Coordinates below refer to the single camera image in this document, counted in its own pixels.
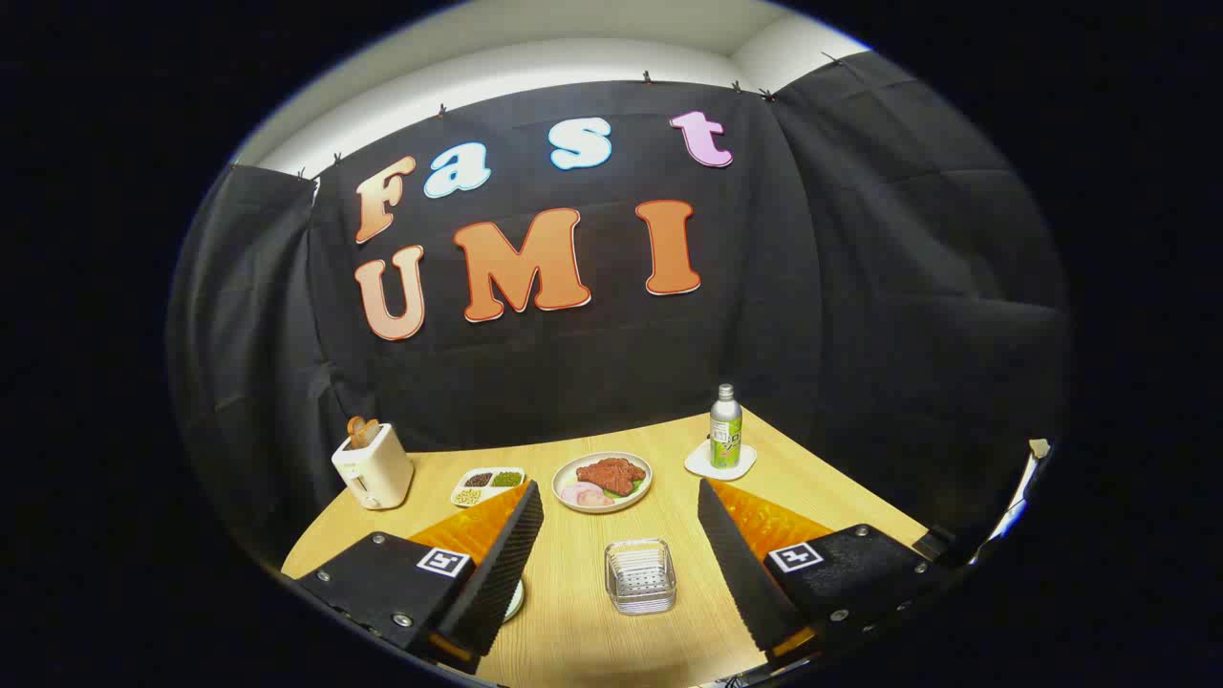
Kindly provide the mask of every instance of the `wooden table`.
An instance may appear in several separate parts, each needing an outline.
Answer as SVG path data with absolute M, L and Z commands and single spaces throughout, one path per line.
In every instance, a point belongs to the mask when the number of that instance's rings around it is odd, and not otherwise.
M 397 508 L 372 512 L 347 491 L 302 534 L 281 571 L 306 576 L 373 530 L 407 538 L 459 511 L 449 501 L 459 478 L 479 467 L 522 467 L 539 484 L 544 523 L 522 574 L 526 601 L 501 627 L 477 677 L 520 687 L 691 687 L 759 666 L 697 522 L 698 477 L 684 459 L 709 431 L 706 414 L 671 423 L 565 440 L 470 452 L 408 453 L 416 475 Z M 759 455 L 734 485 L 839 530 L 870 523 L 906 545 L 926 529 L 837 469 L 744 412 L 744 439 Z M 610 514 L 569 510 L 553 495 L 561 466 L 593 452 L 645 458 L 649 492 Z M 618 540 L 662 538 L 671 550 L 679 593 L 664 613 L 629 617 L 603 590 L 603 550 Z

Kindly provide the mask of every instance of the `letter m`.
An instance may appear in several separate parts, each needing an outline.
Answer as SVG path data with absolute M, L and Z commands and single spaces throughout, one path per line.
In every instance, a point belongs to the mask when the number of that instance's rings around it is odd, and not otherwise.
M 544 210 L 531 220 L 522 249 L 515 251 L 501 230 L 486 221 L 455 232 L 455 243 L 467 254 L 471 303 L 464 310 L 470 321 L 497 319 L 505 306 L 493 295 L 493 284 L 522 312 L 534 276 L 539 274 L 536 307 L 542 310 L 576 308 L 591 301 L 582 285 L 574 251 L 574 229 L 581 215 L 572 208 Z

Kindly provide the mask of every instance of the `blue letter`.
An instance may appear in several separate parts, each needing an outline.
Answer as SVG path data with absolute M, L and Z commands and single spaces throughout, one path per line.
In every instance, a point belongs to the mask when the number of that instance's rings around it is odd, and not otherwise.
M 612 125 L 602 117 L 565 120 L 552 127 L 548 142 L 560 148 L 552 152 L 552 164 L 563 170 L 593 167 L 612 155 L 612 142 L 604 138 Z
M 456 188 L 471 191 L 488 181 L 493 170 L 484 166 L 486 153 L 483 143 L 462 143 L 434 158 L 429 166 L 438 171 L 424 180 L 424 194 L 440 198 Z

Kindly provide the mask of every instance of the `black curtain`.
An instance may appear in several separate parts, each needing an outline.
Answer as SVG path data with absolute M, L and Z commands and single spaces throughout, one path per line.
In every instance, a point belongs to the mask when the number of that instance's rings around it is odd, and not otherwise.
M 668 125 L 692 110 L 723 125 L 729 166 L 698 164 Z M 556 169 L 548 130 L 591 116 L 612 125 L 610 158 Z M 433 158 L 470 141 L 492 177 L 426 198 Z M 417 170 L 394 224 L 357 244 L 357 185 L 404 155 Z M 1057 433 L 1066 315 L 1047 226 L 971 123 L 873 53 L 775 100 L 635 82 L 505 95 L 345 154 L 313 192 L 230 170 L 191 230 L 170 310 L 193 462 L 278 566 L 342 489 L 329 459 L 356 414 L 393 423 L 408 451 L 497 447 L 698 414 L 731 382 L 764 420 L 951 533 L 960 554 L 1005 507 L 1026 440 Z M 645 288 L 651 246 L 634 209 L 663 198 L 695 209 L 691 293 Z M 531 219 L 559 207 L 581 213 L 592 301 L 467 321 L 454 232 L 493 221 L 520 247 Z M 424 324 L 386 341 L 353 270 L 386 260 L 400 313 L 389 260 L 408 244 L 424 248 Z

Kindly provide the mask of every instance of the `plate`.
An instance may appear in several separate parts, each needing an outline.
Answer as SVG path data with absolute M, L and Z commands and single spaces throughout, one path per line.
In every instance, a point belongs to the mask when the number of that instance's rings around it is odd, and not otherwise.
M 490 474 L 493 474 L 493 478 L 497 478 L 497 474 L 499 474 L 499 473 L 516 473 L 516 474 L 519 474 L 519 475 L 522 477 L 522 480 L 519 481 L 519 485 L 521 485 L 522 481 L 525 481 L 527 479 L 527 472 L 522 470 L 521 468 L 516 468 L 516 467 L 484 467 L 484 468 L 473 468 L 473 469 L 468 470 L 467 473 L 462 474 L 462 477 L 459 478 L 459 481 L 455 483 L 455 489 L 450 491 L 450 503 L 451 505 L 454 505 L 456 507 L 462 507 L 462 508 L 466 510 L 467 507 L 473 507 L 473 506 L 483 502 L 484 500 L 487 500 L 489 497 L 495 497 L 495 496 L 500 495 L 501 492 L 505 492 L 506 490 L 514 490 L 514 488 L 517 488 L 517 485 L 514 485 L 514 486 L 510 486 L 510 488 L 490 488 L 490 486 L 487 486 L 487 485 L 484 488 L 465 488 L 464 486 L 464 483 L 467 483 L 468 478 L 471 478 L 471 477 L 473 477 L 476 474 L 481 474 L 481 473 L 490 473 Z M 493 478 L 488 479 L 489 483 L 492 483 Z M 479 491 L 479 500 L 477 500 L 476 502 L 472 502 L 471 505 L 462 505 L 462 503 L 460 503 L 457 500 L 455 500 L 455 497 L 457 497 L 459 494 L 462 492 L 464 490 L 477 490 L 477 491 Z
M 505 610 L 505 618 L 501 620 L 501 623 L 510 621 L 510 617 L 519 613 L 519 610 L 522 609 L 522 598 L 525 598 L 526 594 L 527 591 L 522 588 L 522 579 L 520 578 L 517 587 L 514 588 L 514 596 L 510 598 L 510 609 Z
M 684 468 L 697 475 L 713 478 L 717 480 L 737 480 L 747 474 L 756 464 L 756 448 L 750 445 L 741 445 L 739 450 L 739 466 L 735 468 L 713 468 L 709 463 L 713 455 L 709 452 L 709 441 L 701 442 L 701 446 L 692 450 L 689 458 L 684 461 Z
M 587 467 L 599 461 L 621 457 L 629 459 L 629 463 L 641 468 L 646 472 L 646 479 L 641 481 L 641 488 L 636 492 L 629 495 L 627 497 L 618 497 L 612 501 L 610 505 L 602 507 L 583 507 L 581 505 L 574 505 L 560 499 L 560 491 L 570 485 L 577 483 L 577 469 L 581 467 Z M 582 512 L 587 514 L 607 514 L 612 512 L 618 512 L 625 507 L 631 506 L 637 500 L 641 500 L 646 492 L 649 491 L 649 485 L 654 481 L 654 469 L 651 468 L 649 462 L 627 452 L 596 452 L 593 455 L 586 455 L 580 459 L 574 459 L 567 464 L 563 466 L 556 475 L 552 478 L 552 494 L 556 497 L 556 501 L 566 507 L 574 510 L 575 512 Z

